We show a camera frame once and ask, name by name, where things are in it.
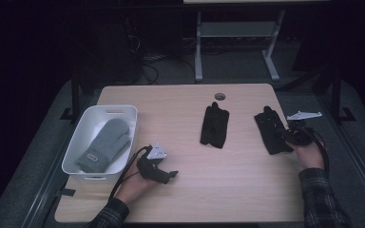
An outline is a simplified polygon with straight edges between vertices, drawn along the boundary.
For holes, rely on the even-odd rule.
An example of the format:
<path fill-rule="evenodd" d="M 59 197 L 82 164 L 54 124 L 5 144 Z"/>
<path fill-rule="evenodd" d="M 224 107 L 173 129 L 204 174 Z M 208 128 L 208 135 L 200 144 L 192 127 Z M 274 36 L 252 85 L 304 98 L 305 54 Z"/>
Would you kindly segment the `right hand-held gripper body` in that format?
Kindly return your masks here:
<path fill-rule="evenodd" d="M 302 112 L 298 111 L 296 114 L 288 116 L 288 130 L 293 137 L 292 144 L 308 145 L 314 140 L 314 130 L 308 127 L 306 120 L 321 117 L 320 112 Z"/>

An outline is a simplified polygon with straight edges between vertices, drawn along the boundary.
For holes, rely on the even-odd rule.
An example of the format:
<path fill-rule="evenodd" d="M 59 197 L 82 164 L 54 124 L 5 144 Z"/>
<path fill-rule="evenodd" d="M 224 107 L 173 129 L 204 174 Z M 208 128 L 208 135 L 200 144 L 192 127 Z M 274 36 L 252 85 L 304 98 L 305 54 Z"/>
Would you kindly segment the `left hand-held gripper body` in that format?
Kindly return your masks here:
<path fill-rule="evenodd" d="M 166 157 L 167 154 L 159 142 L 154 146 L 148 146 L 146 152 L 137 161 L 137 167 L 141 176 L 146 180 L 152 181 L 168 177 L 168 173 L 158 167 Z"/>

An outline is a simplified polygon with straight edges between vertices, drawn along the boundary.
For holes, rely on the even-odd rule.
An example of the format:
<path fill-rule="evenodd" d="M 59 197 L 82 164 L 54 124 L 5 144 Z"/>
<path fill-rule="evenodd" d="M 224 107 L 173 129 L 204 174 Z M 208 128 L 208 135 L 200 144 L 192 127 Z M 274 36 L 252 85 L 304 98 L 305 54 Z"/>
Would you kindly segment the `black glove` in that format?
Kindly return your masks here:
<path fill-rule="evenodd" d="M 223 148 L 227 135 L 229 115 L 230 113 L 227 110 L 219 108 L 216 102 L 208 106 L 205 109 L 202 122 L 200 143 L 203 145 L 210 144 L 216 148 Z"/>
<path fill-rule="evenodd" d="M 270 106 L 265 106 L 263 111 L 254 117 L 259 128 L 264 145 L 270 155 L 282 152 L 293 152 L 293 149 L 284 142 L 275 132 L 275 124 L 283 124 L 278 113 Z"/>

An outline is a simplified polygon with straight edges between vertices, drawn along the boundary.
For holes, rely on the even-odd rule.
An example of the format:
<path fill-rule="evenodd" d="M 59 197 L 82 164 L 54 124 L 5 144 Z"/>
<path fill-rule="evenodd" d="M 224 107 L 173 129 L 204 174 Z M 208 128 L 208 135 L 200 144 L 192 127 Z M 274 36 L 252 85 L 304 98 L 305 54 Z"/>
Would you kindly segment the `grey knitted mitten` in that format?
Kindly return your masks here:
<path fill-rule="evenodd" d="M 108 121 L 76 164 L 86 173 L 104 173 L 113 159 L 130 144 L 126 121 Z"/>

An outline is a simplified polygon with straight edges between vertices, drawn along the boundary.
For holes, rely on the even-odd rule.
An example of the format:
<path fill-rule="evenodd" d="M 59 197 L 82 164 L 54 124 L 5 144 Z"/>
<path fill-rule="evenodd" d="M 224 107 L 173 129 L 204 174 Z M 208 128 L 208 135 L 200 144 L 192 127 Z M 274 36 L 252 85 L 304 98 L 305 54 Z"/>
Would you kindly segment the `white plastic basket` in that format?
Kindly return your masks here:
<path fill-rule="evenodd" d="M 111 120 L 119 119 L 128 124 L 130 142 L 115 155 L 106 170 L 99 173 L 84 172 L 77 160 L 82 157 L 102 128 Z M 70 177 L 85 183 L 113 183 L 125 168 L 133 150 L 138 130 L 138 111 L 133 105 L 94 105 L 89 107 L 78 122 L 67 152 L 62 162 L 62 169 Z"/>

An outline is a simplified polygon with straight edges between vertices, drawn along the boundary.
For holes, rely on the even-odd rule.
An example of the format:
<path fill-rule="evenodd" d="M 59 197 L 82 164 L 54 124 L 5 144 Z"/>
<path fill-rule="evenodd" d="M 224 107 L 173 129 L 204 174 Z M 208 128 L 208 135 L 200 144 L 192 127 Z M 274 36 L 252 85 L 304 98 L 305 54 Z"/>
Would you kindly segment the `person's right hand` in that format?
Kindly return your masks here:
<path fill-rule="evenodd" d="M 324 168 L 324 160 L 318 146 L 312 142 L 308 145 L 295 145 L 290 142 L 287 144 L 296 152 L 298 162 L 302 169 Z"/>

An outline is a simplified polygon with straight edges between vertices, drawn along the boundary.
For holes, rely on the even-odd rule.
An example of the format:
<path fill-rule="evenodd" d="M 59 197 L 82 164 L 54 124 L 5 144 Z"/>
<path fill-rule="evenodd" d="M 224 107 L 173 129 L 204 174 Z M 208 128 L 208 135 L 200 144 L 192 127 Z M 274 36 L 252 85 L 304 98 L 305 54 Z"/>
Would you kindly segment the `person's left hand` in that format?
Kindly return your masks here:
<path fill-rule="evenodd" d="M 125 204 L 130 204 L 157 185 L 157 182 L 146 180 L 141 176 L 136 163 L 136 161 L 133 162 L 128 169 L 126 172 L 126 180 L 122 182 L 114 196 L 115 199 Z"/>

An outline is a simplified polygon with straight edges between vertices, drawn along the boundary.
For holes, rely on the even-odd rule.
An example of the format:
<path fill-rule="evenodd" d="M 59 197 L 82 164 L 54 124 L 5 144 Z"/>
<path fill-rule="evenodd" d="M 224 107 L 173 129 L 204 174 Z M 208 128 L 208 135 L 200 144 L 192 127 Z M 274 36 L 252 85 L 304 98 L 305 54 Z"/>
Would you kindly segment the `black metal stand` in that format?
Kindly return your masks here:
<path fill-rule="evenodd" d="M 355 122 L 355 116 L 348 107 L 340 105 L 341 97 L 341 75 L 334 66 L 332 71 L 332 92 L 331 92 L 331 115 L 337 124 L 344 122 Z"/>
<path fill-rule="evenodd" d="M 61 116 L 62 120 L 70 120 L 73 123 L 76 121 L 80 114 L 80 99 L 79 99 L 79 83 L 77 67 L 73 66 L 71 69 L 71 107 L 66 108 Z"/>

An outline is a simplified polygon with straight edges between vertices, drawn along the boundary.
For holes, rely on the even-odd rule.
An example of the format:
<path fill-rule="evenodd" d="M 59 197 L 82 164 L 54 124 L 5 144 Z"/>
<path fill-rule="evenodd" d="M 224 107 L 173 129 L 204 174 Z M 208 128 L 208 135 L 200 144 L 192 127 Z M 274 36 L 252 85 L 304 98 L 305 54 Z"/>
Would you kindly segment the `grey metal table frame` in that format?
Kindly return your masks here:
<path fill-rule="evenodd" d="M 203 22 L 202 13 L 197 13 L 196 50 L 194 54 L 195 81 L 203 80 L 202 74 L 202 38 L 269 38 L 268 48 L 261 54 L 274 82 L 279 80 L 279 74 L 272 59 L 272 53 L 279 37 L 280 28 L 285 15 L 281 10 L 275 21 L 250 22 Z"/>

